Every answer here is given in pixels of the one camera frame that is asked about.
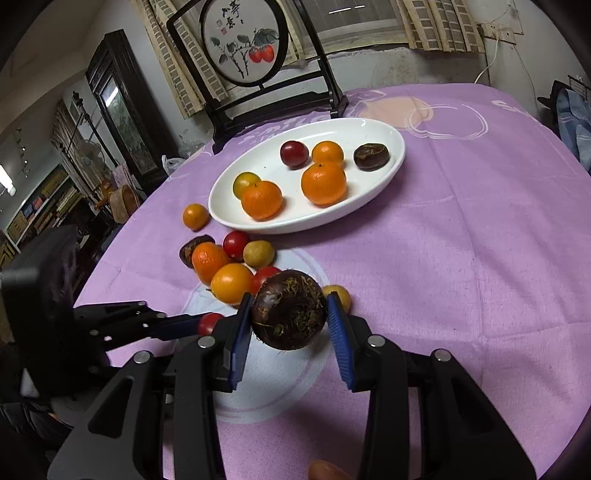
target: metal screw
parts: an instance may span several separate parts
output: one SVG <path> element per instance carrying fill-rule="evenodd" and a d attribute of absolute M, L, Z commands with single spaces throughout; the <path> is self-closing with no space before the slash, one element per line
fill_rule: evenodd
<path fill-rule="evenodd" d="M 435 358 L 440 362 L 449 362 L 452 359 L 452 355 L 447 350 L 440 348 L 435 350 Z"/>
<path fill-rule="evenodd" d="M 368 343 L 370 346 L 379 348 L 381 346 L 386 345 L 386 339 L 381 335 L 371 335 L 370 337 L 368 337 Z"/>
<path fill-rule="evenodd" d="M 137 352 L 134 355 L 134 362 L 137 364 L 144 364 L 148 360 L 150 360 L 150 352 L 147 352 L 146 350 L 142 350 L 141 352 Z"/>
<path fill-rule="evenodd" d="M 211 336 L 201 337 L 199 340 L 197 340 L 197 344 L 201 348 L 210 348 L 216 344 L 216 339 Z"/>

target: blue cloth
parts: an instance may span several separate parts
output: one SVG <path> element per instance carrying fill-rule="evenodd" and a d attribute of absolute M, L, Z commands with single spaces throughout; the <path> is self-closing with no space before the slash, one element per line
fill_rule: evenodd
<path fill-rule="evenodd" d="M 585 170 L 591 170 L 591 108 L 572 90 L 562 90 L 556 99 L 560 139 Z"/>

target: fluorescent light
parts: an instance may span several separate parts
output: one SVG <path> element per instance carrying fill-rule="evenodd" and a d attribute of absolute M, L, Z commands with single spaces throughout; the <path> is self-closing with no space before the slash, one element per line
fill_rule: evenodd
<path fill-rule="evenodd" d="M 4 188 L 6 188 L 7 190 L 10 190 L 13 185 L 12 185 L 12 179 L 8 176 L 8 173 L 6 173 L 6 170 L 4 170 L 4 167 L 0 165 L 0 183 L 2 185 L 4 185 Z"/>
<path fill-rule="evenodd" d="M 109 95 L 109 98 L 107 98 L 107 101 L 105 102 L 105 106 L 108 107 L 111 104 L 111 102 L 113 100 L 115 100 L 115 97 L 117 96 L 118 93 L 119 93 L 119 88 L 118 87 L 115 87 L 115 90 L 113 90 L 113 93 L 111 93 Z"/>
<path fill-rule="evenodd" d="M 340 10 L 333 10 L 332 12 L 329 12 L 330 14 L 337 14 L 339 12 L 346 12 L 347 10 L 353 10 L 351 7 L 347 7 L 347 8 L 341 8 Z"/>

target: fingertip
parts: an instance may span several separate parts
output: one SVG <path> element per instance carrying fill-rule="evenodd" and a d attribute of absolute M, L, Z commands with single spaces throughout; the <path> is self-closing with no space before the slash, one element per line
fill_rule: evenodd
<path fill-rule="evenodd" d="M 315 460 L 308 467 L 309 480 L 352 480 L 352 478 L 336 465 L 325 462 L 324 460 Z"/>

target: white plastic bag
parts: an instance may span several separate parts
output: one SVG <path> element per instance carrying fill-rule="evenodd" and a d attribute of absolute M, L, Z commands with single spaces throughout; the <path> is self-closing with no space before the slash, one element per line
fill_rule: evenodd
<path fill-rule="evenodd" d="M 164 167 L 166 175 L 168 175 L 169 177 L 183 163 L 185 163 L 184 158 L 166 158 L 166 155 L 162 155 L 162 166 Z"/>

